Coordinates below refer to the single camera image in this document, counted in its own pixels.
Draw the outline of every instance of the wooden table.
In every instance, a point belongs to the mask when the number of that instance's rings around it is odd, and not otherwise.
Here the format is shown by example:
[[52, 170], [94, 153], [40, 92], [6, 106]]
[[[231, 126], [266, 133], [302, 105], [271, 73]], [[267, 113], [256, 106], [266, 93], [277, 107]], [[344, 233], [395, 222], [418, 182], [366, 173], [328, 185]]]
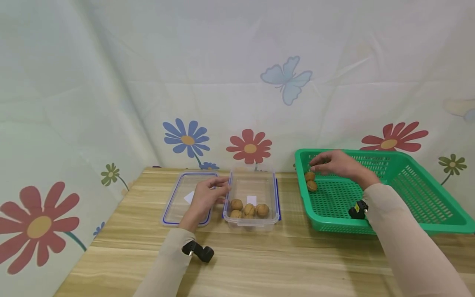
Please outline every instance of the wooden table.
[[[147, 168], [55, 296], [132, 296], [170, 229], [160, 217], [179, 172]], [[268, 234], [231, 233], [215, 207], [196, 233], [215, 256], [193, 257], [177, 296], [401, 296], [375, 236], [312, 230], [296, 174], [277, 178], [282, 221]], [[434, 240], [475, 295], [475, 236]]]

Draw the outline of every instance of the hand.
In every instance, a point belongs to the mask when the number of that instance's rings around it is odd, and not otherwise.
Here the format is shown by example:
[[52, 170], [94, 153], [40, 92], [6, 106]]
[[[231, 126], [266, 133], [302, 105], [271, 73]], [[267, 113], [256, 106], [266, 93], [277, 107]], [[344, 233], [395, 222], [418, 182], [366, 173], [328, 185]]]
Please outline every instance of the hand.
[[310, 165], [311, 171], [320, 172], [322, 175], [333, 173], [349, 178], [359, 184], [363, 191], [375, 183], [380, 183], [373, 171], [340, 150], [320, 153], [310, 161]]
[[196, 185], [190, 208], [181, 219], [178, 228], [194, 233], [211, 207], [216, 202], [223, 203], [224, 199], [221, 196], [225, 196], [231, 190], [228, 180], [228, 177], [213, 177], [199, 182]]

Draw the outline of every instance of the green plastic basket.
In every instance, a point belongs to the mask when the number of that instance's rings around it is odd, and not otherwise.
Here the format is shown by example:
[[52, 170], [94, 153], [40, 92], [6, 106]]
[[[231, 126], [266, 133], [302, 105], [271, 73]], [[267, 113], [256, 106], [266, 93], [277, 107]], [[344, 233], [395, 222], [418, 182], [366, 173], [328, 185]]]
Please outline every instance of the green plastic basket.
[[[312, 227], [318, 231], [374, 234], [367, 220], [350, 218], [348, 209], [362, 198], [358, 184], [336, 175], [315, 177], [316, 192], [309, 192], [305, 173], [316, 155], [328, 150], [301, 149], [295, 152], [300, 194]], [[457, 201], [412, 157], [400, 152], [344, 150], [396, 190], [409, 206], [423, 230], [437, 233], [473, 233], [474, 220]]]

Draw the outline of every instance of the white paper label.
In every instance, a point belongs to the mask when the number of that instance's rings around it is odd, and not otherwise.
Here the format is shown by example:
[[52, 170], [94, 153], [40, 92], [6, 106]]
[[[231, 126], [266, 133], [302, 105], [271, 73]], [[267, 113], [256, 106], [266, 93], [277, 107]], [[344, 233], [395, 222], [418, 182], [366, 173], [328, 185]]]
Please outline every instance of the white paper label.
[[247, 203], [251, 203], [252, 205], [256, 206], [257, 205], [257, 196], [248, 196], [247, 197]]
[[186, 202], [188, 202], [188, 204], [191, 204], [191, 201], [193, 200], [193, 195], [194, 194], [195, 194], [195, 191], [191, 191], [188, 195], [183, 197], [183, 199], [186, 200]]

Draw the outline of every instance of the clear plastic container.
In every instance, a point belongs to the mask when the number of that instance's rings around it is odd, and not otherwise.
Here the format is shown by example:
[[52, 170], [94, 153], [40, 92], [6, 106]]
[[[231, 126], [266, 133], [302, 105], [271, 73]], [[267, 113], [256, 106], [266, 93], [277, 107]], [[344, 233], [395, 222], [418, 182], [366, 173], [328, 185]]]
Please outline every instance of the clear plastic container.
[[[280, 219], [279, 198], [276, 175], [273, 171], [254, 171], [254, 168], [235, 168], [229, 176], [231, 192], [226, 196], [223, 207], [223, 218], [235, 231], [271, 231]], [[254, 216], [253, 219], [237, 219], [229, 217], [232, 209], [230, 201], [240, 199], [245, 206], [250, 200], [256, 205], [266, 204], [269, 213], [265, 218]]]
[[[161, 216], [161, 223], [165, 226], [178, 226], [183, 215], [190, 208], [196, 184], [215, 176], [218, 176], [218, 172], [213, 170], [186, 170], [180, 173]], [[209, 223], [211, 211], [199, 223], [200, 227]]]

